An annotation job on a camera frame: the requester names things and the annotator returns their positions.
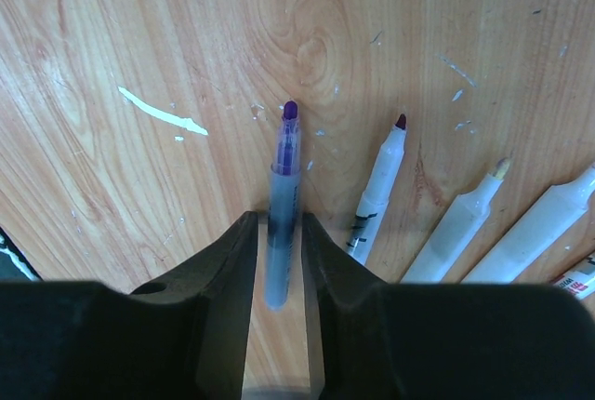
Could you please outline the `pink cap marker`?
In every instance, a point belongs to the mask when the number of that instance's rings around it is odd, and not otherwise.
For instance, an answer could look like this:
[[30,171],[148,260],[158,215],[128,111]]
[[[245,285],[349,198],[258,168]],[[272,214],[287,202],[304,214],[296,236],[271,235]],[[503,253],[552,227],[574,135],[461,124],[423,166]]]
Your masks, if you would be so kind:
[[512,282],[588,212],[593,193],[594,166],[575,180],[549,187],[462,282]]

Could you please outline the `grey marker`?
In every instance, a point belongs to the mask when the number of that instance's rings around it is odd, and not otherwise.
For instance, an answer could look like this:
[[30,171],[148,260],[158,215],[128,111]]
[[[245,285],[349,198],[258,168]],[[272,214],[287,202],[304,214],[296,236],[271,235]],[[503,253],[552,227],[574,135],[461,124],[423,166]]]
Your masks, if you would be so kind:
[[292,249],[299,210],[301,128],[298,104],[285,103],[271,163],[264,300],[281,310],[288,297]]

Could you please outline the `light green cap marker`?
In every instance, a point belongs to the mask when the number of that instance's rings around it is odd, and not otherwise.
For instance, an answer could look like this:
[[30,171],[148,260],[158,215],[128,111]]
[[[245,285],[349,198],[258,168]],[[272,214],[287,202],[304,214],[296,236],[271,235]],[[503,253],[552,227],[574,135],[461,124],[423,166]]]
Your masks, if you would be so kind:
[[583,300],[594,292],[594,278],[594,255],[591,254],[561,274],[552,284]]

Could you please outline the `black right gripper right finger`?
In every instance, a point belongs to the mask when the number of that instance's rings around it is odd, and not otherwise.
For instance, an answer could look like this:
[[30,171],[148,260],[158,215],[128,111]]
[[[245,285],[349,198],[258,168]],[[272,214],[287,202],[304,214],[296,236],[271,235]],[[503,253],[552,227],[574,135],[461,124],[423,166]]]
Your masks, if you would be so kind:
[[390,284],[311,213],[301,258],[315,399],[594,395],[594,322],[559,288]]

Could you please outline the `beige cap marker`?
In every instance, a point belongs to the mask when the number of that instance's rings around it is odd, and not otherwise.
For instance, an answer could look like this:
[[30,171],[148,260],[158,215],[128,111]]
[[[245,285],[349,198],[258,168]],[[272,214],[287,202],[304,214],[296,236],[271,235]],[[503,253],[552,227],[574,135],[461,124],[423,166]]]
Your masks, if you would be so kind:
[[491,214],[491,201],[509,171],[505,157],[478,186],[458,195],[443,214],[401,279],[404,284],[439,283],[455,264]]

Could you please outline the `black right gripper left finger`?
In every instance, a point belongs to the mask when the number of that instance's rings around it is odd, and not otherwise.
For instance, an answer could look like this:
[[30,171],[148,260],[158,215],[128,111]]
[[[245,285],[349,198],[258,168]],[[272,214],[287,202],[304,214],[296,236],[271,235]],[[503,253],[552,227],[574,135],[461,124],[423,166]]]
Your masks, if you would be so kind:
[[1,285],[5,399],[238,399],[258,215],[123,294],[100,282]]

